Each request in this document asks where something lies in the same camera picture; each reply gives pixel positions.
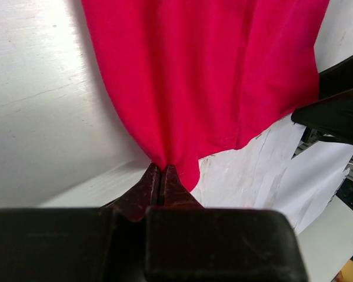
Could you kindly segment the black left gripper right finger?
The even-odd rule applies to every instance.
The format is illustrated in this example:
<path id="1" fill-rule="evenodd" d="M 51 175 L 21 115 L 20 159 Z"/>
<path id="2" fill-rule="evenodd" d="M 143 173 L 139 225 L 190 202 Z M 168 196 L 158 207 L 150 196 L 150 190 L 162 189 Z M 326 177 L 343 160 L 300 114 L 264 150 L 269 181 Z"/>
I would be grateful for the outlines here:
<path id="1" fill-rule="evenodd" d="M 297 238 L 275 210 L 204 208 L 167 166 L 145 215 L 148 281 L 307 281 Z"/>

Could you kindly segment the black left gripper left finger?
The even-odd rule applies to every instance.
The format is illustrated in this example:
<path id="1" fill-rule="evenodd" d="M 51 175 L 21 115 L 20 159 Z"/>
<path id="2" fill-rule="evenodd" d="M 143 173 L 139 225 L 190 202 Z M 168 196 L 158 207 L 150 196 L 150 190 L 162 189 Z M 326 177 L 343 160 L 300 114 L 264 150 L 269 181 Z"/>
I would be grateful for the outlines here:
<path id="1" fill-rule="evenodd" d="M 161 172 L 150 165 L 138 183 L 99 208 L 0 209 L 0 281 L 108 281 L 141 257 L 145 212 Z"/>

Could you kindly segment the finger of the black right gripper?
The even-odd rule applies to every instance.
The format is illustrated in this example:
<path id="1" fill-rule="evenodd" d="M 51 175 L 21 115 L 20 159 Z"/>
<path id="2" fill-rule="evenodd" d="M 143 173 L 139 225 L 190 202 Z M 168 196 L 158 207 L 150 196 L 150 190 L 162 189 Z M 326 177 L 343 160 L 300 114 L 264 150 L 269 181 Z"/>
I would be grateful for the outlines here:
<path id="1" fill-rule="evenodd" d="M 353 89 L 296 109 L 291 120 L 353 145 Z"/>
<path id="2" fill-rule="evenodd" d="M 319 100 L 353 89 L 353 55 L 319 73 Z"/>

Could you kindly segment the bright red t shirt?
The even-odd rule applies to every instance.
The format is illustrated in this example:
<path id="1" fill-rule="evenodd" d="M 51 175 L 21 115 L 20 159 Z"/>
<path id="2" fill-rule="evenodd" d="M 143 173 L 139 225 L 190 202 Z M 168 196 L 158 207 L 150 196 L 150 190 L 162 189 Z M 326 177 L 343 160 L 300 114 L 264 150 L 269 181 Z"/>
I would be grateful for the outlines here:
<path id="1" fill-rule="evenodd" d="M 327 1 L 83 1 L 106 91 L 153 163 L 187 190 L 199 160 L 241 149 L 318 99 Z"/>

